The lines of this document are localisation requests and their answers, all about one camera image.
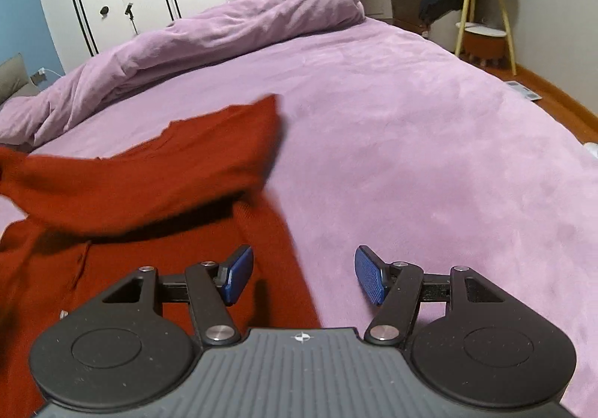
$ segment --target red sweater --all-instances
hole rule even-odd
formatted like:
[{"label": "red sweater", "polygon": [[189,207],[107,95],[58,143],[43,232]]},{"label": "red sweater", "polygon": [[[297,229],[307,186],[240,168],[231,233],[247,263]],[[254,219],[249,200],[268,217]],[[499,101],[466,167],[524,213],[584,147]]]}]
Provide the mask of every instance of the red sweater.
[{"label": "red sweater", "polygon": [[[29,374],[33,340],[139,266],[181,273],[241,244],[253,276],[230,312],[249,326],[318,327],[284,221],[262,194],[280,131],[276,98],[171,123],[110,159],[0,149],[0,194],[29,214],[0,241],[0,409],[42,404]],[[186,305],[164,316],[192,332]]]}]

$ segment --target pink bedsheet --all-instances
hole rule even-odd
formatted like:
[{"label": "pink bedsheet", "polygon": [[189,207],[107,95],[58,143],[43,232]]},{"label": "pink bedsheet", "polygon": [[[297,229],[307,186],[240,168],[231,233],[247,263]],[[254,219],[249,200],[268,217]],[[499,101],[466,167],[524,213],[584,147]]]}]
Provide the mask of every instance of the pink bedsheet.
[{"label": "pink bedsheet", "polygon": [[[536,105],[414,34],[366,20],[274,44],[111,105],[37,153],[111,156],[268,92],[282,95],[288,132],[267,188],[324,325],[371,318],[359,244],[430,273],[471,266],[571,337],[563,404],[596,416],[598,161]],[[19,217],[0,200],[0,231]]]}]

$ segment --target metal screw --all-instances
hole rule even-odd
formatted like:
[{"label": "metal screw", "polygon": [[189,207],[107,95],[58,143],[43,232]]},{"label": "metal screw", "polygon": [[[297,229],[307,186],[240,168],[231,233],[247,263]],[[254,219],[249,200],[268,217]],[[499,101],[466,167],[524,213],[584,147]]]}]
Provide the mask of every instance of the metal screw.
[{"label": "metal screw", "polygon": [[392,325],[376,325],[370,329],[370,335],[376,340],[393,340],[399,336],[399,329]]},{"label": "metal screw", "polygon": [[234,329],[228,325],[212,325],[206,330],[206,337],[210,340],[220,342],[228,340],[234,335]]}]

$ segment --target blue wall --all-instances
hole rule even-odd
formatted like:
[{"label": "blue wall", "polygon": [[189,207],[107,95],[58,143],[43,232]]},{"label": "blue wall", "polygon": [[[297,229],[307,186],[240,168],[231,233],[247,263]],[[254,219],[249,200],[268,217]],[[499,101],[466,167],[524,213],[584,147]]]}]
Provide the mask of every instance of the blue wall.
[{"label": "blue wall", "polygon": [[[0,64],[19,52],[29,75],[41,67],[64,74],[40,0],[0,0]],[[40,88],[57,78],[52,72],[46,77]]]}]

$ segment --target gray ridged plate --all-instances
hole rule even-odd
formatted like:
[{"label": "gray ridged plate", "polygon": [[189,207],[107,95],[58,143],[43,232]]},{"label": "gray ridged plate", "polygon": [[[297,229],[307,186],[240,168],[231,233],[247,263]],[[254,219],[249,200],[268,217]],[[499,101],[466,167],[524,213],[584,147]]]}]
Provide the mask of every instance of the gray ridged plate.
[{"label": "gray ridged plate", "polygon": [[173,392],[135,410],[87,414],[49,404],[41,418],[570,418],[549,403],[513,413],[476,410],[432,392],[402,354],[353,329],[253,329],[205,352]]}]

